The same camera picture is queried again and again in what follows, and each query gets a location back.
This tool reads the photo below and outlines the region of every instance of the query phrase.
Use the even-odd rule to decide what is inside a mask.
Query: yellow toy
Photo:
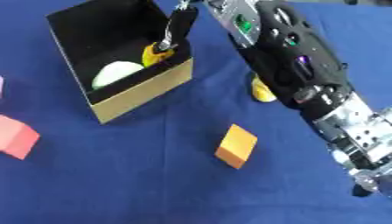
[[[152,66],[162,60],[165,60],[171,57],[174,54],[173,49],[169,49],[165,52],[154,53],[154,45],[157,42],[153,43],[152,45],[148,45],[143,52],[143,65],[145,67]]]
[[[259,102],[273,102],[277,99],[257,75],[252,80],[252,95]]]

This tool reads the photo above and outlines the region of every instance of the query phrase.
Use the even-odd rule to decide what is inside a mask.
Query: blue cloth
[[[0,155],[0,223],[387,224],[392,201],[352,181],[296,111],[249,95],[249,68],[206,9],[190,33],[194,79],[101,126],[45,15],[81,0],[0,2],[0,112],[41,139],[25,161]],[[169,12],[176,0],[159,1]],[[350,64],[363,98],[391,104],[387,8],[295,5]],[[231,123],[256,134],[237,171],[214,157]]]

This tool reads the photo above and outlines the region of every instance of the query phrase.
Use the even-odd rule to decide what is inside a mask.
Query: pink cube
[[[39,133],[28,125],[0,115],[0,151],[23,160],[38,139]]]

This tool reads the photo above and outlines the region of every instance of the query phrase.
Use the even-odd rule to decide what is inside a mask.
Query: orange cube
[[[225,161],[228,165],[240,169],[248,160],[256,142],[256,136],[233,124],[220,143],[215,156]]]

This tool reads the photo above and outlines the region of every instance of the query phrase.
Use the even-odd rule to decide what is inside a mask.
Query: black box
[[[170,58],[106,87],[94,77],[114,61],[142,63],[146,46],[163,38],[166,15],[150,0],[94,0],[47,17],[52,34],[88,104],[106,123],[192,78],[184,41]]]

